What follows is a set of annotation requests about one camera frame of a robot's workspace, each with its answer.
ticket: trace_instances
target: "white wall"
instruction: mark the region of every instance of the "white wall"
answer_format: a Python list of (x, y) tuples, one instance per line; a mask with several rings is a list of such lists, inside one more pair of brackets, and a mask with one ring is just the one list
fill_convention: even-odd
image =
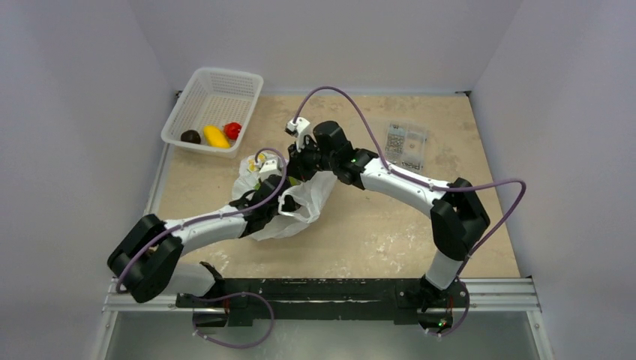
[(171, 92), (125, 0), (0, 1), (0, 358), (86, 359)]
[[(525, 0), (472, 93), (556, 359), (633, 359), (636, 3)], [(515, 190), (500, 194), (509, 205)]]
[(484, 71), (521, 0), (130, 0), (172, 87), (202, 66), (264, 92), (455, 92)]

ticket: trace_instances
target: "toy fruit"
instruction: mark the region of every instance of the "toy fruit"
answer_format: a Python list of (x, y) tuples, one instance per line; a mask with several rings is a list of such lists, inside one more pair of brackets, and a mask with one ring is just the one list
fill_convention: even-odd
[(223, 126), (223, 132), (227, 135), (227, 138), (230, 140), (236, 140), (239, 138), (239, 134), (241, 133), (241, 124), (238, 122), (230, 122)]
[(225, 138), (225, 135), (223, 135), (223, 131), (214, 125), (206, 125), (203, 128), (203, 136), (208, 140), (208, 144), (215, 148), (229, 149), (232, 147)]
[(181, 134), (181, 141), (184, 141), (186, 143), (200, 144), (201, 136), (196, 130), (188, 130), (184, 131)]

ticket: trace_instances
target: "cable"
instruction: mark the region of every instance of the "cable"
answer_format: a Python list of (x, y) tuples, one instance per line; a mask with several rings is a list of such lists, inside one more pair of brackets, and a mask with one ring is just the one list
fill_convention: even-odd
[[(242, 210), (238, 210), (238, 211), (232, 211), (232, 212), (228, 212), (227, 214), (223, 214), (223, 216), (235, 216), (235, 215), (239, 215), (239, 214), (243, 214), (245, 212), (250, 212), (254, 209), (258, 209), (260, 206), (263, 206), (264, 204), (266, 204), (269, 200), (273, 199), (276, 194), (278, 194), (278, 191), (281, 190), (281, 188), (283, 188), (283, 184), (285, 183), (285, 179), (287, 179), (287, 162), (285, 161), (285, 157), (283, 156), (283, 154), (278, 151), (275, 148), (261, 148), (256, 155), (254, 156), (255, 161), (258, 163), (258, 155), (260, 155), (261, 152), (264, 151), (268, 151), (268, 152), (274, 152), (279, 158), (280, 161), (283, 164), (283, 170), (282, 170), (282, 177), (280, 178), (280, 182), (278, 183), (278, 186), (276, 187), (276, 189), (269, 194), (263, 201), (257, 203), (256, 205), (252, 205), (249, 206), (247, 208), (243, 208)], [(155, 236), (151, 241), (148, 242), (148, 244), (146, 244), (144, 247), (142, 247), (133, 257), (132, 259), (130, 259), (130, 261), (128, 262), (128, 264), (124, 267), (124, 270), (121, 272), (121, 274), (119, 275), (119, 278), (117, 280), (117, 285), (115, 286), (115, 291), (117, 293), (126, 293), (125, 290), (122, 290), (122, 283), (124, 281), (124, 279), (126, 278), (126, 276), (128, 275), (128, 273), (130, 272), (131, 268), (133, 267), (133, 265), (139, 260), (139, 258), (146, 253), (146, 251), (148, 251), (149, 248), (151, 248), (153, 245), (155, 245), (157, 242), (159, 242), (159, 240), (161, 240), (164, 236), (172, 233), (173, 231), (185, 228), (185, 227), (189, 227), (190, 225), (194, 225), (197, 223), (200, 223), (202, 221), (208, 221), (208, 220), (213, 220), (213, 219), (218, 219), (221, 217), (221, 214), (210, 214), (210, 215), (205, 215), (205, 216), (199, 216), (199, 217), (195, 217), (194, 219), (190, 219), (186, 222), (184, 222), (183, 224), (177, 225), (177, 226), (173, 226), (169, 229), (165, 229), (163, 232), (161, 232), (159, 235)], [(222, 296), (220, 298), (213, 298), (213, 299), (203, 299), (203, 298), (197, 298), (201, 301), (206, 301), (206, 302), (216, 302), (216, 301), (220, 301), (220, 300), (224, 300), (224, 299), (230, 299), (236, 296), (242, 296), (242, 295), (246, 295), (246, 296), (253, 296), (257, 299), (259, 299), (260, 301), (265, 303), (265, 306), (267, 306), (268, 310), (269, 310), (269, 314), (271, 316), (271, 324), (269, 326), (269, 329), (267, 330), (267, 332), (265, 333), (265, 335), (263, 335), (259, 340), (254, 341), (252, 343), (246, 343), (246, 344), (242, 344), (242, 345), (236, 345), (236, 344), (232, 344), (232, 343), (224, 343), (223, 341), (219, 341), (219, 340), (215, 340), (212, 339), (210, 337), (208, 337), (207, 335), (202, 335), (196, 328), (195, 326), (195, 332), (201, 337), (204, 338), (207, 341), (211, 341), (215, 344), (219, 344), (221, 346), (224, 347), (229, 347), (232, 349), (247, 349), (249, 347), (255, 347), (256, 345), (262, 343), (263, 341), (265, 341), (265, 339), (272, 333), (272, 329), (274, 328), (274, 310), (272, 309), (272, 306), (267, 302), (267, 300), (265, 300), (265, 298), (263, 298), (260, 295), (257, 294), (253, 294), (251, 292), (237, 292), (234, 294), (230, 294), (230, 295), (225, 295)]]
[[(228, 212), (227, 214), (223, 214), (224, 217), (239, 215), (239, 214), (243, 214), (245, 212), (250, 212), (250, 211), (252, 211), (254, 209), (258, 209), (260, 206), (266, 204), (269, 200), (273, 199), (276, 196), (276, 194), (278, 194), (278, 191), (280, 191), (281, 188), (283, 188), (283, 184), (285, 183), (285, 179), (287, 179), (287, 162), (285, 161), (285, 157), (283, 156), (283, 154), (281, 154), (280, 151), (276, 150), (275, 148), (261, 148), (256, 153), (256, 156), (254, 157), (254, 159), (256, 159), (256, 162), (258, 162), (258, 155), (260, 155), (260, 153), (264, 152), (264, 151), (274, 152), (280, 158), (280, 161), (283, 163), (283, 176), (282, 176), (282, 178), (280, 178), (280, 182), (278, 183), (278, 186), (263, 201), (257, 203), (256, 205), (252, 205), (252, 206), (249, 206), (247, 208), (243, 208), (242, 210), (232, 211), (232, 212)], [(210, 214), (210, 215), (195, 217), (194, 219), (190, 219), (190, 220), (184, 222), (183, 224), (173, 226), (173, 227), (171, 227), (169, 229), (165, 229), (159, 235), (157, 235), (154, 238), (152, 238), (152, 240), (149, 241), (148, 244), (146, 244), (144, 247), (142, 247), (141, 250), (139, 250), (133, 256), (133, 258), (130, 259), (128, 264), (124, 267), (124, 271), (122, 271), (121, 274), (119, 275), (119, 279), (117, 280), (117, 285), (115, 286), (115, 290), (117, 291), (117, 293), (120, 293), (120, 294), (121, 293), (125, 293), (125, 291), (122, 290), (122, 283), (123, 283), (124, 279), (126, 278), (126, 276), (128, 275), (128, 272), (130, 272), (131, 268), (137, 262), (137, 260), (139, 260), (139, 258), (143, 254), (145, 254), (146, 251), (148, 251), (149, 248), (152, 248), (152, 246), (154, 246), (157, 242), (159, 242), (159, 240), (163, 239), (164, 236), (172, 233), (173, 231), (179, 230), (181, 228), (189, 227), (190, 225), (194, 225), (194, 224), (200, 223), (202, 221), (218, 219), (220, 217), (221, 217), (221, 214)]]
[(460, 280), (459, 277), (457, 277), (456, 280), (459, 281), (459, 284), (463, 288), (463, 291), (466, 293), (466, 296), (464, 297), (466, 299), (466, 308), (463, 309), (463, 313), (461, 314), (461, 317), (459, 318), (459, 320), (456, 323), (454, 323), (453, 326), (448, 331), (444, 331), (443, 333), (437, 335), (441, 338), (447, 335), (450, 335), (452, 332), (457, 330), (457, 328), (459, 328), (459, 326), (464, 322), (464, 320), (468, 316), (468, 308), (470, 307), (470, 294), (468, 293), (468, 287), (462, 280)]
[(265, 298), (263, 298), (261, 295), (255, 294), (253, 292), (236, 292), (233, 294), (221, 296), (220, 298), (198, 298), (196, 296), (194, 296), (194, 298), (201, 302), (219, 302), (222, 300), (235, 298), (237, 296), (251, 296), (253, 298), (257, 298), (261, 302), (263, 302), (263, 304), (265, 304), (265, 306), (267, 307), (267, 310), (269, 311), (269, 319), (271, 321), (269, 322), (269, 327), (267, 328), (267, 331), (260, 339), (256, 341), (252, 341), (251, 343), (240, 343), (240, 344), (226, 343), (224, 341), (214, 339), (213, 337), (209, 337), (208, 335), (203, 334), (201, 331), (199, 331), (199, 329), (197, 328), (197, 324), (194, 322), (194, 315), (192, 316), (192, 327), (194, 328), (193, 335), (199, 335), (199, 337), (201, 337), (203, 340), (207, 340), (217, 345), (221, 345), (222, 347), (229, 347), (230, 349), (248, 349), (250, 347), (255, 347), (256, 345), (259, 345), (263, 341), (265, 341), (267, 337), (269, 337), (269, 335), (272, 333), (272, 330), (274, 329), (275, 320), (274, 320), (274, 309), (272, 309), (272, 306), (269, 304), (269, 302), (265, 300)]
[(461, 318), (457, 321), (457, 323), (454, 324), (454, 326), (449, 331), (441, 334), (441, 336), (446, 336), (448, 334), (451, 334), (456, 328), (458, 328), (461, 325), (461, 323), (464, 322), (464, 319), (466, 319), (466, 316), (468, 315), (468, 308), (470, 306), (470, 295), (468, 293), (468, 288), (466, 287), (466, 284), (463, 281), (460, 280), (459, 274), (464, 270), (464, 267), (466, 267), (466, 264), (468, 263), (468, 260), (470, 259), (470, 256), (472, 256), (475, 253), (475, 251), (477, 251), (477, 249), (479, 249), (508, 220), (508, 218), (510, 218), (510, 215), (517, 208), (517, 206), (519, 205), (519, 202), (521, 201), (521, 199), (524, 197), (524, 194), (526, 193), (526, 189), (527, 189), (526, 182), (524, 180), (520, 179), (520, 178), (509, 178), (509, 179), (505, 179), (505, 180), (494, 181), (494, 182), (491, 182), (490, 184), (483, 184), (483, 185), (477, 185), (477, 186), (471, 186), (471, 187), (439, 187), (439, 186), (436, 186), (436, 185), (429, 184), (426, 181), (422, 181), (422, 180), (419, 180), (417, 178), (413, 178), (412, 176), (409, 176), (408, 174), (405, 174), (403, 172), (397, 171), (386, 160), (386, 157), (384, 156), (384, 152), (382, 151), (382, 148), (380, 147), (380, 144), (377, 142), (377, 139), (374, 136), (373, 131), (371, 131), (371, 127), (369, 126), (369, 123), (368, 123), (367, 119), (365, 118), (365, 114), (362, 113), (362, 111), (358, 107), (358, 104), (346, 92), (344, 92), (343, 90), (341, 90), (339, 88), (336, 88), (334, 86), (320, 86), (320, 87), (315, 88), (314, 90), (310, 91), (310, 93), (307, 94), (307, 96), (300, 103), (300, 106), (298, 107), (298, 110), (296, 110), (296, 114), (294, 115), (294, 118), (293, 118), (293, 123), (294, 124), (298, 121), (298, 117), (300, 116), (302, 108), (305, 107), (305, 104), (309, 101), (309, 99), (314, 94), (316, 94), (317, 92), (319, 92), (321, 90), (332, 90), (334, 92), (337, 92), (338, 94), (344, 96), (351, 103), (351, 105), (353, 106), (355, 111), (358, 113), (358, 116), (360, 116), (360, 119), (362, 120), (362, 123), (364, 124), (364, 127), (367, 129), (367, 132), (369, 133), (369, 137), (371, 138), (371, 141), (373, 141), (373, 144), (376, 147), (376, 150), (377, 150), (378, 155), (379, 155), (379, 159), (380, 159), (380, 161), (382, 161), (382, 165), (384, 165), (384, 167), (390, 173), (395, 174), (397, 177), (405, 179), (408, 182), (412, 182), (413, 184), (425, 186), (426, 188), (429, 188), (431, 190), (444, 191), (444, 192), (447, 192), (447, 193), (465, 193), (465, 192), (469, 192), (469, 191), (480, 191), (480, 190), (484, 190), (484, 189), (495, 188), (495, 187), (501, 186), (501, 185), (512, 184), (512, 183), (515, 183), (515, 182), (521, 185), (521, 190), (519, 191), (519, 194), (517, 195), (517, 198), (514, 200), (512, 205), (510, 205), (510, 208), (508, 208), (508, 211), (505, 212), (505, 214), (501, 217), (501, 219), (499, 221), (497, 221), (497, 223), (492, 227), (492, 229), (490, 229), (490, 231), (488, 233), (486, 233), (486, 235), (484, 235), (484, 237), (481, 238), (481, 240), (479, 240), (479, 241), (477, 241), (475, 243), (475, 245), (468, 252), (468, 256), (466, 257), (466, 259), (464, 259), (464, 261), (462, 262), (460, 268), (457, 270), (457, 281), (460, 282), (461, 286), (464, 289), (464, 292), (466, 293), (466, 309), (464, 310)]

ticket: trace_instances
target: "white plastic bag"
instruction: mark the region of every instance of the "white plastic bag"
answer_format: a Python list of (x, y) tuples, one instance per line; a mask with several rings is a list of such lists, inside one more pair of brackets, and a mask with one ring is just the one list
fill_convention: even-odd
[[(273, 154), (259, 155), (259, 162), (275, 158)], [(238, 168), (239, 177), (232, 187), (232, 199), (243, 196), (246, 191), (253, 190), (258, 184), (258, 173), (254, 166), (254, 156), (246, 157)], [(255, 240), (281, 239), (293, 236), (307, 229), (309, 224), (318, 220), (323, 206), (332, 193), (336, 176), (330, 172), (318, 172), (310, 181), (292, 186), (283, 192), (291, 196), (301, 208), (294, 212), (282, 211), (283, 204), (278, 204), (279, 216), (275, 216), (265, 227), (250, 235)]]

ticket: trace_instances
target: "tabletop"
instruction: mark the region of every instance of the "tabletop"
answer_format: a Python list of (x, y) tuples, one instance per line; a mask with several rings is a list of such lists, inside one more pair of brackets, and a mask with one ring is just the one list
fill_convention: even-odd
[[(284, 132), (302, 96), (261, 96), (235, 159), (175, 148), (167, 159), (157, 215), (188, 218), (212, 212), (231, 200), (242, 158), (262, 147), (287, 154), (293, 138)], [(355, 96), (368, 118), (402, 119), (427, 130), (424, 175), (474, 185), (492, 182), (482, 141), (465, 96)], [(340, 96), (314, 96), (302, 116), (316, 124), (335, 120), (354, 147), (374, 150), (355, 110)], [(491, 223), (502, 216), (493, 189), (478, 193)], [(206, 261), (235, 278), (418, 278), (435, 254), (431, 222), (422, 213), (380, 193), (337, 182), (319, 219), (289, 238), (221, 241), (184, 256)], [(477, 251), (462, 276), (519, 276), (506, 227)]]

